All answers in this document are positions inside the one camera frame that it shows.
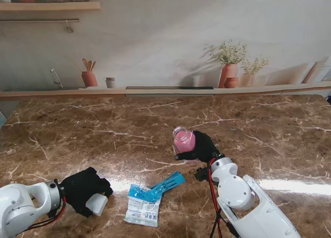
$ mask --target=wooden utensil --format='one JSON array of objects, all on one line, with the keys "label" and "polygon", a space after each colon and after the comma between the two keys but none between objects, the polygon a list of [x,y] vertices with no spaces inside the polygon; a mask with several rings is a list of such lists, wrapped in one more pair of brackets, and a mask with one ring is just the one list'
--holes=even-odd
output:
[{"label": "wooden utensil", "polygon": [[83,63],[85,65],[86,69],[88,70],[88,63],[87,63],[87,60],[85,58],[83,59]]},{"label": "wooden utensil", "polygon": [[95,66],[95,63],[96,63],[96,61],[93,62],[93,65],[92,65],[91,71],[93,70],[93,68],[94,68],[94,66]]},{"label": "wooden utensil", "polygon": [[87,65],[88,65],[88,71],[91,71],[92,61],[88,61]]}]

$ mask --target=white sponge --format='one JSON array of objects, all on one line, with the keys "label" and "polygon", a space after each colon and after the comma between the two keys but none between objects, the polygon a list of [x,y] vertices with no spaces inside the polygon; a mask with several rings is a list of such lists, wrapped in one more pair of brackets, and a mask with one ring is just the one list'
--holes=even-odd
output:
[{"label": "white sponge", "polygon": [[93,214],[101,216],[103,209],[108,202],[108,198],[101,194],[94,194],[87,202],[86,207],[89,208]]}]

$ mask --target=black gripper glove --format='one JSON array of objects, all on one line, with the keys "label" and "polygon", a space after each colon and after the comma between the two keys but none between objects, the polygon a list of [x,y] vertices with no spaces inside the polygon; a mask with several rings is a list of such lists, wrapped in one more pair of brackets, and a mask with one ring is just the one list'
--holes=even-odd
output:
[{"label": "black gripper glove", "polygon": [[208,163],[215,155],[218,156],[220,152],[213,144],[212,139],[205,133],[200,131],[193,131],[195,135],[195,147],[191,152],[184,152],[175,155],[176,160],[192,160],[199,159],[200,161]]},{"label": "black gripper glove", "polygon": [[67,203],[69,203],[77,213],[85,217],[92,216],[93,214],[93,212],[85,206],[91,196],[96,193],[104,193],[106,197],[109,197],[113,193],[109,182],[105,178],[101,179],[97,175],[97,171],[92,167],[65,178],[59,186],[64,189]]}]

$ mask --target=brown marble table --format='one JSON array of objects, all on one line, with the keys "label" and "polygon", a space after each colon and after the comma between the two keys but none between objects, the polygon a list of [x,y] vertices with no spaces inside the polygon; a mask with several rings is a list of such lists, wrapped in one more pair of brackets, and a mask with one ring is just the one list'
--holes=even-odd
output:
[{"label": "brown marble table", "polygon": [[[302,237],[331,236],[330,105],[320,96],[220,96],[21,102],[0,130],[1,186],[62,180],[92,166],[114,195],[101,217],[69,206],[53,225],[19,237],[209,237],[215,211],[208,184],[193,176],[204,164],[173,159],[179,125],[209,134]],[[130,184],[151,186],[177,170],[186,183],[163,195],[158,228],[123,221]]]}]

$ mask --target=pink drink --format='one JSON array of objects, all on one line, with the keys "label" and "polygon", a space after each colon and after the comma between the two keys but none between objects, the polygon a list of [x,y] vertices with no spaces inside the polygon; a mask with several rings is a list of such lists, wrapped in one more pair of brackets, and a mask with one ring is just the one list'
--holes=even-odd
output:
[{"label": "pink drink", "polygon": [[178,153],[192,151],[195,147],[195,135],[185,127],[176,127],[172,132],[175,148]]}]

